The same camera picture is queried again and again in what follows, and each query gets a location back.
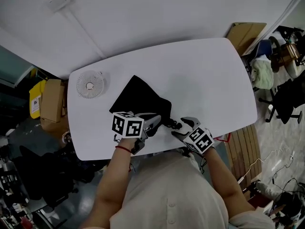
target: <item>white fan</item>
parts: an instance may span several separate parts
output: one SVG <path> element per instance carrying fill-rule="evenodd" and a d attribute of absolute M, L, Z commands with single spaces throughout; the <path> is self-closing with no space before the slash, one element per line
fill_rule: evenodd
<path fill-rule="evenodd" d="M 79 76 L 76 89 L 84 98 L 98 97 L 104 89 L 104 79 L 101 72 L 85 71 Z"/>

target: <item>white table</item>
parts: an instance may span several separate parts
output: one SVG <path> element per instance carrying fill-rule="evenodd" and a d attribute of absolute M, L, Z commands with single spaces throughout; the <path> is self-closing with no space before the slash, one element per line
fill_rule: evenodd
<path fill-rule="evenodd" d="M 106 79 L 106 91 L 97 98 L 85 99 L 76 91 L 78 77 L 87 70 L 100 71 Z M 70 75 L 68 116 L 79 159 L 111 158 L 116 142 L 109 109 L 133 75 L 171 101 L 172 119 L 196 117 L 214 137 L 257 119 L 249 77 L 227 39 L 191 40 L 140 49 L 91 64 Z M 171 135 L 171 129 L 161 126 L 137 155 L 182 145 Z"/>

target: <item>towel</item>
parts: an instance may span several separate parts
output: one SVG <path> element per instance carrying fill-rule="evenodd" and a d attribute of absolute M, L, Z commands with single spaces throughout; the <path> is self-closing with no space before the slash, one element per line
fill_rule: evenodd
<path fill-rule="evenodd" d="M 273 86 L 273 72 L 271 61 L 266 55 L 257 57 L 251 61 L 252 85 L 260 89 L 270 90 Z"/>

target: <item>person's hand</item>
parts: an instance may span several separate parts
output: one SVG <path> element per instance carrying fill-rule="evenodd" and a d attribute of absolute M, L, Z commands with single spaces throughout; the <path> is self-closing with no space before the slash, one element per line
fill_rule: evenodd
<path fill-rule="evenodd" d="M 134 143 L 136 140 L 136 138 L 122 138 L 118 146 L 122 146 L 127 148 L 128 150 L 132 150 L 134 148 Z"/>

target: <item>red string bracelet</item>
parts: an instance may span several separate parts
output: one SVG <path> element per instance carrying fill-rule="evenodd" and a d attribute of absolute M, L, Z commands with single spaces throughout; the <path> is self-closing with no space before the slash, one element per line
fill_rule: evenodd
<path fill-rule="evenodd" d="M 122 147 L 122 146 L 115 146 L 115 148 L 121 148 L 121 149 L 124 149 L 124 150 L 126 150 L 127 152 L 131 153 L 131 151 L 130 151 L 129 149 L 127 149 L 127 148 L 125 148 L 125 147 Z"/>

